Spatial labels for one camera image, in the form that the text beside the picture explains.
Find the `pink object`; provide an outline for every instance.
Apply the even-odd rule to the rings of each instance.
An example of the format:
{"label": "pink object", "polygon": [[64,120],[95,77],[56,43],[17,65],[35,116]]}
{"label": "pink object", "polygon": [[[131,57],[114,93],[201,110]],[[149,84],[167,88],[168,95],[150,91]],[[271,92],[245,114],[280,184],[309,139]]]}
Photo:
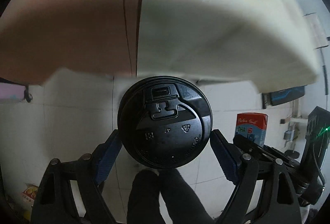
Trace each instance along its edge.
{"label": "pink object", "polygon": [[62,67],[135,77],[140,10],[141,0],[11,0],[0,77],[40,84]]}
{"label": "pink object", "polygon": [[25,86],[0,83],[0,102],[4,100],[24,100]]}

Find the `black cup lid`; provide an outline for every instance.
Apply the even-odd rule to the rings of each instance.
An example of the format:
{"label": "black cup lid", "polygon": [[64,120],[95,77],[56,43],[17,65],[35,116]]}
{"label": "black cup lid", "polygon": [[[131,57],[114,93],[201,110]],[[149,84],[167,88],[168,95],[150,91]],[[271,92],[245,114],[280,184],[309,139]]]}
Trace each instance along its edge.
{"label": "black cup lid", "polygon": [[212,130],[212,112],[204,94],[188,81],[150,77],[123,96],[118,129],[135,160],[156,169],[176,168],[204,149]]}

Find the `floor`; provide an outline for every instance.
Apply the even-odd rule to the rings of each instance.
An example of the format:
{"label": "floor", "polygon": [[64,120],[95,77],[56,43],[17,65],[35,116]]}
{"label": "floor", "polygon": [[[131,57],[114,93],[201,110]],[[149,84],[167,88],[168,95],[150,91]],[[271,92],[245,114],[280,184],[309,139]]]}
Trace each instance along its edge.
{"label": "floor", "polygon": [[[6,191],[20,204],[26,183],[39,185],[49,161],[78,159],[92,152],[117,128],[117,111],[125,91],[139,79],[57,72],[44,86],[31,86],[33,101],[0,104],[0,163]],[[267,145],[284,148],[281,118],[291,114],[291,103],[261,109],[261,95],[250,82],[223,83],[200,87],[210,102],[213,129],[232,141],[236,115],[240,112],[268,114]],[[103,197],[118,222],[126,223],[132,181],[141,169],[122,148],[106,181]],[[200,198],[206,211],[217,217],[224,209],[234,186],[224,177],[208,144],[189,164],[179,168],[186,182]],[[256,205],[260,182],[250,204]],[[80,214],[84,206],[73,183]],[[161,213],[172,223],[160,197]]]}

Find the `red and blue carton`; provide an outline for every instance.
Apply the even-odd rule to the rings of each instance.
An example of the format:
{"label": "red and blue carton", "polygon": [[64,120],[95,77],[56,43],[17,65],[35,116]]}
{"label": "red and blue carton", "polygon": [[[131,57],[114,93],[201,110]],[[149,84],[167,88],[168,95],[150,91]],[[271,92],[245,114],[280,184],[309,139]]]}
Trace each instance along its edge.
{"label": "red and blue carton", "polygon": [[248,140],[264,146],[268,115],[262,113],[237,114],[235,135],[239,134]]}

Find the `black mount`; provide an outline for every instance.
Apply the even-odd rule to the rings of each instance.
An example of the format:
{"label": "black mount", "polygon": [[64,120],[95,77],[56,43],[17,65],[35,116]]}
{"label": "black mount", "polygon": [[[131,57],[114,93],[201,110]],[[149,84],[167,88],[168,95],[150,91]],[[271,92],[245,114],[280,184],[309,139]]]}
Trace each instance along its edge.
{"label": "black mount", "polygon": [[[301,223],[298,197],[308,183],[298,176],[295,160],[274,148],[261,148],[241,135],[235,136],[233,144],[228,143],[219,130],[211,132],[210,142],[226,178],[236,186],[217,224],[243,224],[247,220],[258,224]],[[53,159],[40,183],[31,223],[116,223],[101,193],[121,145],[118,130],[114,130],[92,154],[67,163]],[[70,180],[78,183],[86,208],[84,218],[78,216]],[[257,180],[263,180],[259,202],[247,215]]]}

